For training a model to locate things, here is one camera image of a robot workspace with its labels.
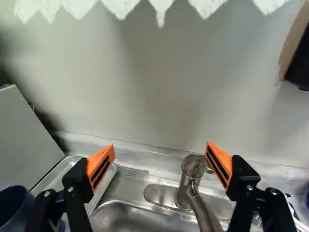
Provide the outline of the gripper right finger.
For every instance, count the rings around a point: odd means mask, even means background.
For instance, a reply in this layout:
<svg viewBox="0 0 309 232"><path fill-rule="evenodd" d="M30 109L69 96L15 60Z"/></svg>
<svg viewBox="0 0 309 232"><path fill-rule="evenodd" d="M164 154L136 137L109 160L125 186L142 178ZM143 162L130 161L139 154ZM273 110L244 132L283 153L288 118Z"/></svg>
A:
<svg viewBox="0 0 309 232"><path fill-rule="evenodd" d="M205 157L218 176L228 198L236 203L229 232L248 232L257 213L265 232L295 232L296 225L285 195L278 189L258 188L259 173L241 156L230 155L207 142Z"/></svg>

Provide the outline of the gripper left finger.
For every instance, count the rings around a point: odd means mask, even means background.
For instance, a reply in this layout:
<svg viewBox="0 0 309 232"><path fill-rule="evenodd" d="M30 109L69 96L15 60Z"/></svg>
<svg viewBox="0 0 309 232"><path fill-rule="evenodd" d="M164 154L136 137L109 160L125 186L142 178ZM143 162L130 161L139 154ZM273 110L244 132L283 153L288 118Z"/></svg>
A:
<svg viewBox="0 0 309 232"><path fill-rule="evenodd" d="M88 158L81 158L62 177L63 189L40 192L31 210L31 230L50 232L67 214L71 232L91 232L85 204L95 195L100 183L115 159L112 144Z"/></svg>

